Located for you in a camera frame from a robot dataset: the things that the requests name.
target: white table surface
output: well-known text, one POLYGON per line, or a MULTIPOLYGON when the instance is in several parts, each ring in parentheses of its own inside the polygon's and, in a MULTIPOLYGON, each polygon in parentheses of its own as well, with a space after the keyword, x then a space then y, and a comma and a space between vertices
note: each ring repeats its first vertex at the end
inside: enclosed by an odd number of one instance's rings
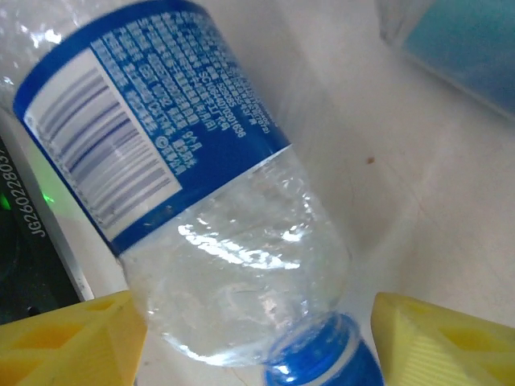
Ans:
MULTIPOLYGON (((370 339, 378 291, 515 326, 515 125, 398 58, 378 38, 373 0, 204 0, 303 160, 341 232, 354 280, 342 301, 370 339)), ((17 141, 46 191, 63 191, 17 141)), ((71 196, 54 212, 95 295, 122 274, 71 196)), ((139 386, 254 386, 146 345, 139 386)))

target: plastic water bottle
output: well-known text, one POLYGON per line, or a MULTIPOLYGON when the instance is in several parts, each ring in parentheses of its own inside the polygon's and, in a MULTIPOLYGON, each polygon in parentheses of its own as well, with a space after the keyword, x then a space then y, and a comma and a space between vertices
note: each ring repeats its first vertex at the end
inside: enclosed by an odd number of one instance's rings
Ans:
POLYGON ((348 249, 203 8, 1 7, 2 106, 121 260, 151 330, 206 363, 263 363, 270 385, 382 384, 336 311, 348 249))

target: green led light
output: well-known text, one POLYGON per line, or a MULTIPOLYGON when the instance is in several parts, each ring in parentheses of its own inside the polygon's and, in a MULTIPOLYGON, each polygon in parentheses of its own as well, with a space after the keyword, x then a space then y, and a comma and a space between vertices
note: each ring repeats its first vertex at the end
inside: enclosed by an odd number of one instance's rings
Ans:
POLYGON ((52 197, 48 197, 44 193, 43 193, 43 198, 45 199, 45 201, 47 201, 47 203, 54 203, 55 202, 55 200, 52 197))
POLYGON ((10 211, 9 201, 7 201, 7 198, 4 195, 0 195, 0 207, 2 209, 10 211))

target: blue object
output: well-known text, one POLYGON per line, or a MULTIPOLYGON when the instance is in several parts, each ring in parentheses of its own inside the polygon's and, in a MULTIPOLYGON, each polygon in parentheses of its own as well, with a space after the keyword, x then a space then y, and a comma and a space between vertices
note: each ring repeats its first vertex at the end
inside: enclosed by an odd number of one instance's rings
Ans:
POLYGON ((115 256, 289 146, 207 12, 182 0, 81 28, 13 110, 115 256))
POLYGON ((437 0, 403 47, 435 73, 515 116, 513 0, 437 0))
POLYGON ((331 315, 321 328, 312 328, 277 344, 266 363, 266 386, 382 386, 381 370, 359 327, 349 316, 331 315))

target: clear plastic bottle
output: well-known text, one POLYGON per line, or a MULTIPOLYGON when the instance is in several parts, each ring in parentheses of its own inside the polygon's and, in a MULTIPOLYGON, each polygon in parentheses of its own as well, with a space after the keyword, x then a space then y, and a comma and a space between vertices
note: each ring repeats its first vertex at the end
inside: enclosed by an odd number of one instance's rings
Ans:
POLYGON ((363 366, 381 384, 356 324, 336 312, 349 251, 203 9, 1 8, 2 106, 121 260, 151 330, 206 363, 264 363, 270 385, 340 384, 354 370, 353 384, 365 384, 363 366), (174 113, 185 126, 170 125, 174 113))
POLYGON ((515 118, 515 3, 377 0, 381 36, 424 68, 515 118))

